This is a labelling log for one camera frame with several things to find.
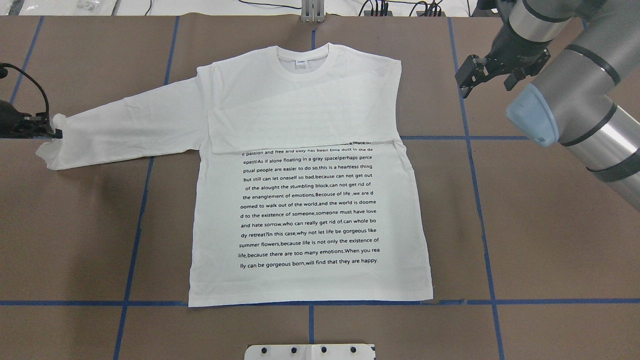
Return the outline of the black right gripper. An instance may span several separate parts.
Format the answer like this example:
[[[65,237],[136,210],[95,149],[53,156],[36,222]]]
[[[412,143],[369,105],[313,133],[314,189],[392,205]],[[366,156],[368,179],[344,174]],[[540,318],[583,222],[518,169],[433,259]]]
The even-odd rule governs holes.
[[[550,58],[547,50],[550,43],[522,38],[509,23],[503,23],[486,57],[469,55],[456,71],[455,81],[462,98],[465,100],[474,87],[488,78],[508,75],[503,84],[511,91],[527,76],[537,75]]]

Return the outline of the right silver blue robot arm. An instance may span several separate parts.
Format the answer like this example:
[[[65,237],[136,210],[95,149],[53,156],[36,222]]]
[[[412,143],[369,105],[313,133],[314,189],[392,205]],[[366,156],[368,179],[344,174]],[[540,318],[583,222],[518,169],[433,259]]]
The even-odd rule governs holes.
[[[640,202],[638,121],[608,96],[640,60],[637,0],[480,0],[502,27],[487,55],[469,55],[455,73],[466,98],[506,75],[510,91],[534,80],[506,109],[529,139],[558,142],[634,208]]]

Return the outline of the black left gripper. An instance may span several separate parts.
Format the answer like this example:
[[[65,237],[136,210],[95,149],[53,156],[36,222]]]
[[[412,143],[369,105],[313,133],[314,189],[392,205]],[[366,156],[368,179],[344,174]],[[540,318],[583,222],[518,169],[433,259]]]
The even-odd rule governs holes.
[[[33,139],[46,137],[62,139],[61,129],[51,129],[50,104],[45,101],[45,111],[31,115],[18,111],[7,101],[0,101],[0,137],[2,139]]]

